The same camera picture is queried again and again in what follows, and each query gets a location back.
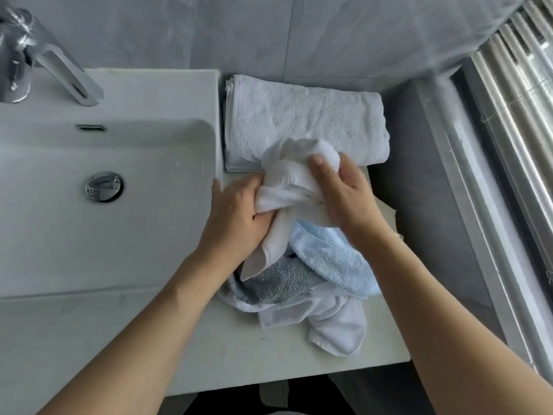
person's right thumb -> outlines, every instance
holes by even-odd
[[[324,195],[332,194],[342,185],[338,174],[320,154],[314,154],[310,157],[309,169],[319,183]]]

white ceramic sink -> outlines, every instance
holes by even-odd
[[[219,73],[89,73],[106,91],[95,107],[41,69],[27,100],[0,103],[0,297],[161,286],[209,214]],[[123,179],[114,202],[85,195],[101,171]]]

person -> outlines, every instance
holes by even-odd
[[[437,414],[553,413],[553,388],[432,277],[386,224],[369,183],[341,154],[334,172],[321,156],[310,169],[328,213],[360,251],[411,353]],[[197,249],[169,283],[39,412],[154,415],[204,307],[266,235],[256,215],[263,175],[212,187],[211,214]]]

faucet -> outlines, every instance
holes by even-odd
[[[0,0],[0,101],[29,96],[33,66],[43,66],[83,106],[95,106],[104,91],[28,10]]]

white washcloth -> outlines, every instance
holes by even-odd
[[[285,303],[272,305],[244,303],[226,286],[218,295],[238,310],[257,313],[263,329],[292,325],[307,318],[311,325],[308,341],[340,357],[358,352],[367,332],[361,301],[328,282]]]
[[[307,220],[323,227],[333,225],[321,188],[308,168],[309,157],[313,154],[321,154],[338,171],[340,156],[324,140],[283,139],[263,154],[261,164],[265,178],[257,190],[255,211],[279,211],[265,239],[245,260],[240,274],[242,281],[255,277],[282,257],[295,220]]]
[[[260,170],[265,150],[283,138],[330,142],[357,166],[383,163],[390,153],[378,93],[302,87],[236,75],[227,81],[225,167]]]

